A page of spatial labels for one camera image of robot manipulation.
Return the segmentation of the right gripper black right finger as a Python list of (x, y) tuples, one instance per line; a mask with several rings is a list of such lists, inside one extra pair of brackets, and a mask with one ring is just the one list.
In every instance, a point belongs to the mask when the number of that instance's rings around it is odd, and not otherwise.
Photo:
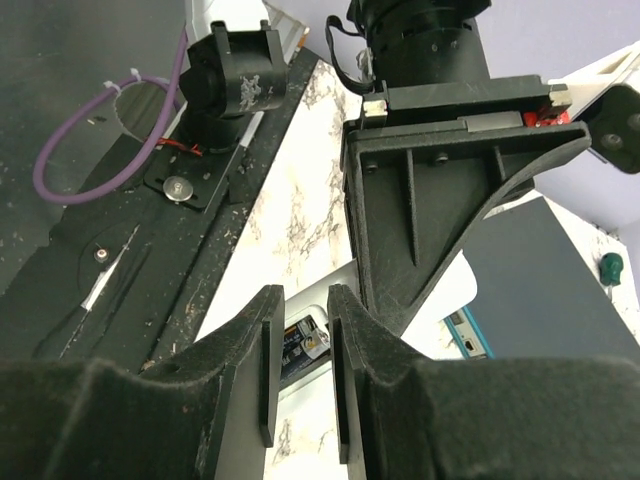
[(344, 285), (328, 294), (339, 460), (352, 479), (635, 479), (639, 369), (433, 360)]

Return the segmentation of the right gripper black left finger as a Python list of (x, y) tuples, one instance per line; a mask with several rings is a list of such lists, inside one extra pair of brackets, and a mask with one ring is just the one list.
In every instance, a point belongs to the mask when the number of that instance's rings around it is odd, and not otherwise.
[(259, 479), (275, 440), (285, 300), (140, 374), (94, 358), (1, 365), (5, 479)]

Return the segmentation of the white remote control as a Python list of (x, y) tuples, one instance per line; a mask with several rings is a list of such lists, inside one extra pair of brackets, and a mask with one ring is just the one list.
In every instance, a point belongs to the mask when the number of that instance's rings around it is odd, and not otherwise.
[(477, 295), (476, 277), (458, 252), (438, 278), (433, 262), (416, 266), (409, 253), (389, 253), (370, 262), (372, 292), (365, 292), (356, 260), (345, 264), (286, 300), (283, 354), (299, 346), (312, 328), (329, 331), (328, 289), (344, 284), (382, 325), (413, 348), (426, 347), (427, 328), (469, 304)]

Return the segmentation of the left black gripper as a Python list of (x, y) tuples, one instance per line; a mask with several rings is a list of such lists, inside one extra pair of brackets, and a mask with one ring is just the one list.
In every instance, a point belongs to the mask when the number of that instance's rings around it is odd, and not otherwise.
[[(416, 266), (432, 261), (440, 277), (487, 213), (591, 144), (583, 122), (472, 131), (455, 119), (517, 112), (546, 120), (571, 105), (567, 85), (538, 75), (384, 86), (364, 95), (362, 128), (343, 126), (341, 167), (365, 292), (372, 292), (370, 262), (389, 253), (409, 253)], [(378, 128), (385, 125), (397, 127)]]

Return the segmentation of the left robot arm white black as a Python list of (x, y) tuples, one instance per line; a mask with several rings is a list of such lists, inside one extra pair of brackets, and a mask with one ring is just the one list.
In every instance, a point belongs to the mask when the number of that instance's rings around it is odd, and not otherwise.
[(494, 207), (586, 150), (568, 88), (490, 75), (485, 1), (354, 1), (346, 18), (369, 71), (339, 74), (361, 100), (342, 128), (347, 229), (366, 309), (403, 333)]

